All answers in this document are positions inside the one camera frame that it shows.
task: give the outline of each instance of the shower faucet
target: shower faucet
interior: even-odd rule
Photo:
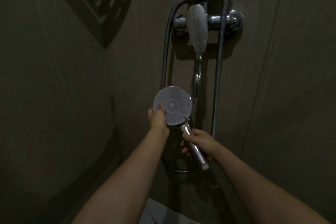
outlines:
[[[178,1],[172,11],[170,12],[164,44],[164,54],[162,63],[162,76],[161,76],[161,89],[165,87],[166,73],[167,73],[167,58],[168,58],[168,46],[170,39],[170,32],[173,28],[176,32],[187,32],[190,37],[190,41],[195,49],[195,61],[194,61],[194,74],[192,76],[192,113],[191,117],[193,121],[196,120],[197,113],[197,96],[199,91],[199,84],[201,82],[201,68],[202,68],[202,56],[206,50],[208,31],[217,30],[218,34],[218,51],[216,59],[216,71],[215,71],[215,87],[213,98],[213,110],[212,110],[212,127],[211,136],[215,137],[216,120],[217,120],[217,108],[219,97],[219,83],[221,77],[221,61],[223,53],[223,44],[225,37],[231,37],[239,33],[243,28],[243,16],[236,10],[232,10],[228,13],[228,1],[223,0],[222,13],[219,15],[207,14],[208,0],[180,0]],[[186,16],[177,15],[176,11],[184,4],[189,4],[190,8]],[[203,163],[205,157],[200,154],[199,149],[195,145],[189,146],[190,151],[193,153],[198,163]],[[179,173],[187,173],[191,170],[177,170],[167,165],[173,171]]]

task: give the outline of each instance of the gray wall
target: gray wall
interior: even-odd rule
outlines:
[[[131,0],[104,50],[64,0],[0,0],[2,222],[68,223],[140,143],[176,1]],[[334,3],[231,1],[245,25],[225,43],[216,131],[216,140],[332,222]],[[220,6],[210,0],[209,13]],[[210,33],[197,121],[208,132],[216,41]],[[167,84],[190,92],[188,37],[172,37],[169,54]],[[171,134],[164,157],[177,165],[183,157],[172,145],[180,137]],[[249,222],[215,164],[178,175],[160,163],[150,197],[200,223]]]

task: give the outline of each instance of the bare arm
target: bare arm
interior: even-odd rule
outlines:
[[[329,223],[317,212],[279,188],[231,151],[216,142],[208,133],[195,130],[186,140],[216,160],[238,193],[254,223]]]
[[[148,112],[151,129],[144,140],[91,196],[73,224],[137,223],[145,206],[169,129],[164,108]]]

